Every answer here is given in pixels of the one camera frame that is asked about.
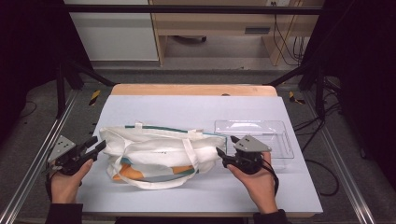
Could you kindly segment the black horizontal frame bar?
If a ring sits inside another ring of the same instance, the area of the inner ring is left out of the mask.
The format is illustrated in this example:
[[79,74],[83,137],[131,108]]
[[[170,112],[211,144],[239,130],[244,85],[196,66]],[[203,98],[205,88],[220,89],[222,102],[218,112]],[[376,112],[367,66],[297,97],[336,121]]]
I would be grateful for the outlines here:
[[87,13],[194,13],[194,14],[271,14],[320,15],[321,7],[235,7],[235,6],[180,6],[180,5],[69,5],[68,12]]

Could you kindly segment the white cabinet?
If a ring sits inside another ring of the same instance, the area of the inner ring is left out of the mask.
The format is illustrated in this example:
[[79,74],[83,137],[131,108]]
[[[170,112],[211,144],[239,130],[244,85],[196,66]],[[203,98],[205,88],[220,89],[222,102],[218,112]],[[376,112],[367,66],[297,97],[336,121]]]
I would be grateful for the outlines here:
[[70,14],[91,61],[157,61],[149,13]]

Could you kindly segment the white canvas tote bag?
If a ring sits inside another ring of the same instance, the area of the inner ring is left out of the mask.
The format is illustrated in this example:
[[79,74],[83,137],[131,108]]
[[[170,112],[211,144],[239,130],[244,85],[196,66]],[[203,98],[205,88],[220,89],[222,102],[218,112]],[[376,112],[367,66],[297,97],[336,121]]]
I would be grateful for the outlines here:
[[140,189],[170,189],[210,171],[227,150],[227,138],[200,130],[136,123],[103,127],[109,177]]

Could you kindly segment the black curtain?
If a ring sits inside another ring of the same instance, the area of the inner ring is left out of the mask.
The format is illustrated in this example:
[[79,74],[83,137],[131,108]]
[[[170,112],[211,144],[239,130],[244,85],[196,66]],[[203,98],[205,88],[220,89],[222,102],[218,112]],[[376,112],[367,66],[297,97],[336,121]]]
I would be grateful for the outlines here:
[[396,188],[396,0],[324,0],[307,59],[334,27],[327,76],[341,81],[341,104],[362,147]]
[[[64,0],[0,0],[0,144],[10,136],[27,93],[56,78],[59,62],[30,13],[38,4],[64,5]],[[49,8],[40,12],[67,56],[93,69],[70,14]]]

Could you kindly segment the person's left hand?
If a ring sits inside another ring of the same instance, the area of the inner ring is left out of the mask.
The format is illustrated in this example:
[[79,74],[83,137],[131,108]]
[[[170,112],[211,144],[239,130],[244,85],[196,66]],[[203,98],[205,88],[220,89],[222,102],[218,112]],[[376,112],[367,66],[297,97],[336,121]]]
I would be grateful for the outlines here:
[[73,175],[55,173],[50,179],[52,203],[76,203],[82,179],[91,170],[93,160],[86,161]]

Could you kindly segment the person's right hand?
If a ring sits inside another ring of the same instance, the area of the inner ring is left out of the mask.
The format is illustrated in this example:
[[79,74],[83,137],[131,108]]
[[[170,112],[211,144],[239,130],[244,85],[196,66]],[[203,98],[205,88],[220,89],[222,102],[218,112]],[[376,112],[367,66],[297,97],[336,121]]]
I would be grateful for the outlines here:
[[231,164],[227,168],[245,186],[261,214],[272,214],[278,211],[275,180],[269,171],[261,169],[254,175],[247,175]]

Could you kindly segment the black metal stand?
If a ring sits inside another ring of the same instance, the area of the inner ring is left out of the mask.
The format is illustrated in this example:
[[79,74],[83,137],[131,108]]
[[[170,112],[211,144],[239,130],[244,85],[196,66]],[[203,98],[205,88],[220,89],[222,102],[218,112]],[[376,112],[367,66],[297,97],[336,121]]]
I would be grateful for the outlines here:
[[80,77],[80,74],[85,74],[100,83],[114,87],[116,82],[113,82],[101,75],[97,74],[92,68],[82,65],[73,60],[67,60],[59,63],[56,68],[56,87],[57,87],[57,116],[59,119],[66,110],[66,99],[65,99],[65,88],[64,82],[67,81],[73,90],[81,90],[84,86],[84,82]]
[[268,86],[277,87],[281,83],[298,75],[303,76],[298,83],[298,87],[301,91],[308,91],[315,85],[315,112],[320,119],[324,119],[325,108],[323,103],[323,90],[325,76],[321,63],[304,63],[289,71],[286,75],[269,82]]

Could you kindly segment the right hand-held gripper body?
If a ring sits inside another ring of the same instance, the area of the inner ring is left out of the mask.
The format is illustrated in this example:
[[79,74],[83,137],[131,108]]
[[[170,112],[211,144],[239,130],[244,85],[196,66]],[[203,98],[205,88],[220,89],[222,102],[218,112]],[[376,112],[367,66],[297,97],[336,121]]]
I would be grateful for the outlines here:
[[262,153],[272,149],[251,135],[245,135],[233,144],[236,150],[230,158],[230,164],[247,175],[253,175],[262,168]]

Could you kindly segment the clear plastic tray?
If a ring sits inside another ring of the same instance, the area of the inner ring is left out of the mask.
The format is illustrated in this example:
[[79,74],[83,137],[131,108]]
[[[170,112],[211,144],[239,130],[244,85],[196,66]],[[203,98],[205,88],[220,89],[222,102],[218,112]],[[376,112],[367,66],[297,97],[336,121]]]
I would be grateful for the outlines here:
[[232,136],[242,139],[251,135],[256,138],[271,149],[272,166],[276,171],[286,169],[294,159],[288,133],[281,120],[216,120],[215,133],[228,136],[228,155],[236,152]]

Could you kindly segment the aluminium rail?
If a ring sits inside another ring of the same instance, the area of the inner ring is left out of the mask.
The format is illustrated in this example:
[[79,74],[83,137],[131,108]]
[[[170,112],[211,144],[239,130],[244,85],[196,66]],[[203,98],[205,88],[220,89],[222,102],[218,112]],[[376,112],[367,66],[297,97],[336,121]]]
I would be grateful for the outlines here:
[[47,157],[50,154],[50,149],[54,146],[55,141],[58,139],[60,131],[62,130],[78,95],[79,91],[71,90],[69,92],[64,111],[53,122],[49,133],[38,150],[29,169],[25,173],[23,180],[15,191],[10,202],[7,204],[7,207],[0,214],[0,224],[13,224],[30,190],[39,177],[42,168],[47,164]]
[[339,109],[340,105],[334,101],[331,95],[319,98],[318,100],[316,99],[317,96],[318,93],[313,94],[311,91],[303,91],[306,104],[318,124],[318,133],[327,157],[332,162],[335,177],[338,179],[339,185],[343,188],[359,223],[375,224],[374,216],[326,126],[326,118],[336,109]]

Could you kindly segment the wooden desk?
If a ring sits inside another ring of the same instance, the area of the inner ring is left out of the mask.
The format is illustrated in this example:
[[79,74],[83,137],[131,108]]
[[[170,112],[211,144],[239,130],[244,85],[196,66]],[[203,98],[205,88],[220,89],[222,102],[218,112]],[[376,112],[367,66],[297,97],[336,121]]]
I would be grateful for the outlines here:
[[[322,7],[325,0],[148,0],[155,5]],[[287,55],[292,36],[311,36],[317,15],[154,13],[158,36],[254,35],[262,38],[273,65]]]

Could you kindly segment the yellow black tape strip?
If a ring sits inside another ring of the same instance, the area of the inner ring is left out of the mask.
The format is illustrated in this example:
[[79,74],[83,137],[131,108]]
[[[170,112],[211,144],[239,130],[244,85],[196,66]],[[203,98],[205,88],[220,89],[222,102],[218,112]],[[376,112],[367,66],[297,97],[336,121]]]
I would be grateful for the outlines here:
[[99,91],[99,90],[94,91],[94,93],[92,94],[91,100],[89,101],[89,105],[95,105],[100,93],[101,93],[101,91]]
[[294,96],[293,91],[289,91],[289,99],[290,99],[290,102],[293,102],[293,103],[296,103],[296,104],[299,104],[299,105],[305,105],[305,100],[297,99]]

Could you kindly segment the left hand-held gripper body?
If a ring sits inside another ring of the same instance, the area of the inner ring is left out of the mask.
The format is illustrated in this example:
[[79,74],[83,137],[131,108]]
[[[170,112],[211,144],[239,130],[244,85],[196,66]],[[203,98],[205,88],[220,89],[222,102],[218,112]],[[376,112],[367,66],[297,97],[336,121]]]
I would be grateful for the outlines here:
[[82,149],[85,142],[77,145],[61,135],[47,158],[48,165],[43,173],[47,175],[51,171],[59,171],[63,175],[75,174],[88,160],[87,150]]

